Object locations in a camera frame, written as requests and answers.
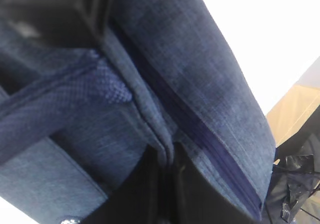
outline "black object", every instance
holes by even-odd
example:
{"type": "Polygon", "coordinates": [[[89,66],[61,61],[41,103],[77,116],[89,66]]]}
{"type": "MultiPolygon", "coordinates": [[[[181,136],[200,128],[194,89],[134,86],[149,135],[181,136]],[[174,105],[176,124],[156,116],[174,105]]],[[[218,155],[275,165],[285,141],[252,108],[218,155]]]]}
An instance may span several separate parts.
{"type": "Polygon", "coordinates": [[[124,184],[81,224],[254,223],[212,188],[181,144],[173,168],[158,169],[156,157],[148,147],[124,184]]]}
{"type": "Polygon", "coordinates": [[[112,0],[0,0],[0,16],[21,35],[57,47],[95,48],[112,0]]]}
{"type": "Polygon", "coordinates": [[[147,147],[122,186],[81,224],[155,224],[158,219],[157,152],[147,147]]]}
{"type": "Polygon", "coordinates": [[[179,224],[251,224],[200,174],[181,144],[175,144],[174,183],[179,224]]]}

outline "white wall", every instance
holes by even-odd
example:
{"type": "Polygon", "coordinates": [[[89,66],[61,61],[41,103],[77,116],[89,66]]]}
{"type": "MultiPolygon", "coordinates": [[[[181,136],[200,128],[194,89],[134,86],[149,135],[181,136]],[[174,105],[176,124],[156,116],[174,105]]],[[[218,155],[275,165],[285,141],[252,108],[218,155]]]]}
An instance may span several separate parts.
{"type": "Polygon", "coordinates": [[[204,0],[265,114],[320,56],[320,0],[204,0]]]}

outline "denim fabric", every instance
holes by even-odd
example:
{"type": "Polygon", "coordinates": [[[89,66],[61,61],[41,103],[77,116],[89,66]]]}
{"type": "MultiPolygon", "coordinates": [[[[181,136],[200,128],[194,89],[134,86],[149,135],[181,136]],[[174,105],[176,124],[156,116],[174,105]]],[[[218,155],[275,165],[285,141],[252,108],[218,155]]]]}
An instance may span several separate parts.
{"type": "MultiPolygon", "coordinates": [[[[228,150],[263,202],[275,142],[202,0],[115,0],[114,7],[112,17],[228,150]]],[[[197,157],[202,150],[188,146],[208,181],[222,193],[231,193],[220,181],[221,173],[212,170],[215,167],[208,160],[197,157]]],[[[243,208],[238,199],[229,200],[243,208]]]]}
{"type": "Polygon", "coordinates": [[[84,56],[76,65],[34,82],[0,105],[0,163],[63,128],[83,109],[131,98],[103,60],[94,62],[84,56]]]}
{"type": "MultiPolygon", "coordinates": [[[[0,88],[0,102],[8,98],[0,88]]],[[[86,217],[106,195],[62,149],[45,138],[0,166],[0,196],[39,223],[86,217]]]]}

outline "tan surface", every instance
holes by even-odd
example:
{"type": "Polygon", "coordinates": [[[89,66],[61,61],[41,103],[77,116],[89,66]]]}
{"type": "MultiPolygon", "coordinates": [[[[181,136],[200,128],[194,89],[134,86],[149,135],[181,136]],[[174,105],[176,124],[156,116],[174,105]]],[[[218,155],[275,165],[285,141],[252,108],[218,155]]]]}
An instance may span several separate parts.
{"type": "Polygon", "coordinates": [[[294,85],[267,114],[277,146],[296,134],[320,105],[320,89],[294,85]]]}

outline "zipper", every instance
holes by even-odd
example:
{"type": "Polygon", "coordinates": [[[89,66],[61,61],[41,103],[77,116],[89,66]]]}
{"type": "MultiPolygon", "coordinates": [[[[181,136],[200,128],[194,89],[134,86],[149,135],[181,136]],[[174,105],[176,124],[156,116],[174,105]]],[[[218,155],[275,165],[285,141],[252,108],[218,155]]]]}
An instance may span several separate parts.
{"type": "Polygon", "coordinates": [[[114,20],[110,21],[110,27],[127,51],[141,76],[160,99],[167,113],[179,128],[203,150],[220,176],[244,204],[252,217],[260,220],[261,200],[246,175],[223,144],[194,111],[173,91],[114,20]]]}

